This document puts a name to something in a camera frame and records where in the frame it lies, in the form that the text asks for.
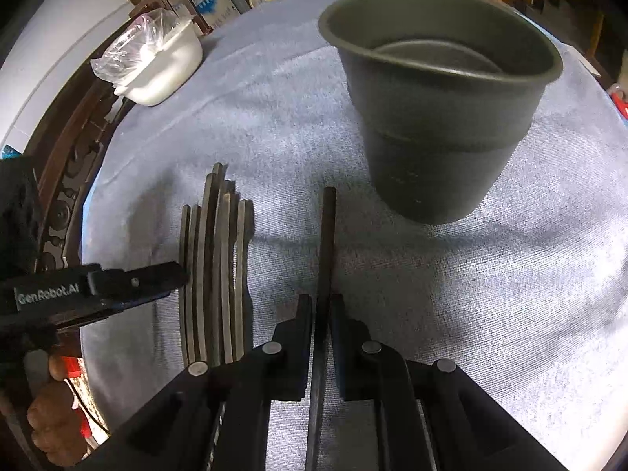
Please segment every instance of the white bowl with plastic bag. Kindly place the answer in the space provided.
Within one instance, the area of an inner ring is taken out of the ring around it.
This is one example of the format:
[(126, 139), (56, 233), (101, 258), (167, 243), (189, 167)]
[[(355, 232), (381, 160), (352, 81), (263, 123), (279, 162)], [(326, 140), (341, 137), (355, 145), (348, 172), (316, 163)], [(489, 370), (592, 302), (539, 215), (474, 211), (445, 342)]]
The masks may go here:
[(177, 91), (202, 59), (194, 23), (156, 9), (133, 21), (102, 58), (92, 60), (92, 69), (114, 84), (116, 95), (155, 106)]

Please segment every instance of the human hand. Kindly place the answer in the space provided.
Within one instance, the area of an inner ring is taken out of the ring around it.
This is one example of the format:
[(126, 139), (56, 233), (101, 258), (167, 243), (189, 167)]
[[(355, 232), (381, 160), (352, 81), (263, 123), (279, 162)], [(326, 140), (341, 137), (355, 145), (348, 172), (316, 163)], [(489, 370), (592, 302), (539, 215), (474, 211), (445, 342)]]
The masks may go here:
[(58, 466), (73, 466), (87, 452), (81, 435), (81, 413), (72, 410), (74, 395), (64, 382), (68, 372), (61, 356), (48, 359), (48, 370), (54, 379), (46, 384), (28, 408), (26, 417), (33, 427), (33, 443)]

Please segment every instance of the gray tablecloth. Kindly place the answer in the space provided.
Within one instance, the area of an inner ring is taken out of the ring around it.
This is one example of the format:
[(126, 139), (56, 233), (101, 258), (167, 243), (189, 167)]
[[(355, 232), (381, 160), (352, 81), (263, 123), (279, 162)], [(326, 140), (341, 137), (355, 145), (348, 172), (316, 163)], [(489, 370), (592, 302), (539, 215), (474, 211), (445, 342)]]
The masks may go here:
[[(322, 189), (334, 185), (334, 288), (349, 313), (406, 358), (455, 360), (569, 469), (600, 469), (628, 420), (628, 153), (617, 112), (559, 45), (564, 73), (478, 209), (444, 226), (404, 220), (369, 183), (338, 54), (316, 29), (332, 1), (244, 14), (203, 40), (203, 64), (171, 98), (133, 108), (93, 188), (84, 262), (176, 260), (181, 205), (200, 201), (214, 162), (228, 163), (255, 204), (260, 344), (297, 294), (315, 294)], [(464, 108), (452, 101), (452, 111)], [(177, 310), (174, 294), (82, 330), (112, 428), (181, 371)], [(374, 470), (370, 406), (341, 404), (331, 366), (321, 469)], [(307, 405), (273, 405), (267, 469), (302, 469)]]

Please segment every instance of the metal screw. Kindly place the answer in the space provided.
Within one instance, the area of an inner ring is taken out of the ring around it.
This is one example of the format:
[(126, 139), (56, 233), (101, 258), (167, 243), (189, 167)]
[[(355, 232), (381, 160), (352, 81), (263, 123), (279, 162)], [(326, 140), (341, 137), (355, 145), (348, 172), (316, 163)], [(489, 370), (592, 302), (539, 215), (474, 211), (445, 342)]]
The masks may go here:
[(188, 367), (188, 373), (194, 377), (202, 376), (208, 370), (209, 368), (207, 366), (207, 363), (205, 363), (204, 361), (194, 361), (194, 363), (192, 363)]
[(445, 374), (451, 374), (456, 369), (456, 363), (447, 358), (439, 359), (436, 362), (436, 368)]
[(278, 341), (267, 341), (262, 346), (264, 354), (279, 354), (281, 352), (281, 344)]
[(366, 354), (377, 354), (379, 351), (382, 350), (382, 344), (378, 341), (365, 341), (362, 344), (362, 350)]

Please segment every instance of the white plastic bag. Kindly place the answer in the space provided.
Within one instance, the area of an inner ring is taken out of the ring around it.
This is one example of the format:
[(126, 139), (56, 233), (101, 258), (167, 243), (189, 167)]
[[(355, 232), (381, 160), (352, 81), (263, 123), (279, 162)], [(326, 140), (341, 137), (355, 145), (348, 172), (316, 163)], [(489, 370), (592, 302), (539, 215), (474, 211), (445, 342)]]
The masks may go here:
[(156, 9), (138, 16), (102, 54), (91, 61), (93, 73), (115, 85), (124, 85), (131, 76), (155, 58), (166, 36), (181, 21), (171, 10)]

